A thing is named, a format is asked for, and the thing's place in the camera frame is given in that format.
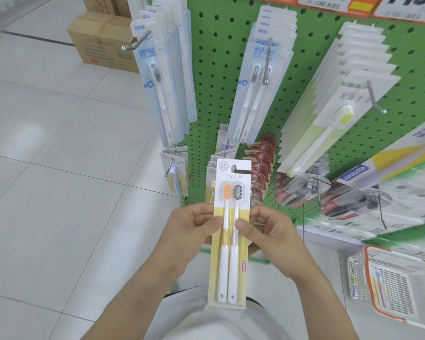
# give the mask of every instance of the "green pegboard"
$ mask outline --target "green pegboard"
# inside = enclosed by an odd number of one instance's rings
[[[181,144],[189,147],[193,177],[187,203],[192,204],[204,202],[206,166],[215,150],[220,123],[227,124],[230,119],[251,24],[256,21],[260,6],[266,3],[253,0],[187,0],[187,3],[192,18],[198,121],[190,125],[190,133]],[[289,9],[298,13],[294,56],[261,128],[261,133],[274,133],[277,139],[342,24],[355,20],[318,9]],[[371,18],[358,22],[376,23],[384,28],[387,37],[384,43],[390,45],[388,52],[392,54],[389,62],[398,66],[395,74],[402,79],[378,102],[388,109],[387,114],[369,110],[330,149],[329,178],[362,163],[425,121],[425,26]],[[284,211],[292,219],[302,216],[302,207],[279,207],[274,200],[274,177],[275,172],[264,204]],[[317,201],[310,201],[304,211],[317,205]]]

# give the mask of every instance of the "blue logo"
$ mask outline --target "blue logo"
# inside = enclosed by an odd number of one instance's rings
[[[358,165],[357,167],[354,167],[352,170],[347,171],[345,174],[343,174],[340,179],[345,181],[350,181],[354,179],[355,177],[361,175],[366,170],[369,170],[367,166],[364,165]]]

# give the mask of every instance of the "circular logo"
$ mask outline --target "circular logo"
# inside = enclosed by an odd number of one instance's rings
[[[228,169],[228,162],[227,161],[220,161],[219,162],[219,169],[220,170],[227,170]]]

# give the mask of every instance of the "toothbrush package in basket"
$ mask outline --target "toothbrush package in basket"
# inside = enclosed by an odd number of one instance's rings
[[[208,305],[245,309],[249,241],[235,228],[238,218],[249,220],[251,175],[249,160],[217,160],[214,216],[223,226],[212,235]]]

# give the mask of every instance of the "white tile floor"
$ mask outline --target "white tile floor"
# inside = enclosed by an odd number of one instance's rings
[[[52,0],[8,30],[67,42],[82,6]],[[179,205],[154,129],[138,74],[84,64],[73,47],[0,34],[0,340],[79,339],[146,259]],[[425,339],[353,303],[338,251],[308,247],[361,339]],[[272,265],[248,271],[249,296],[307,339],[294,284]],[[200,253],[178,284],[206,285],[208,275]]]

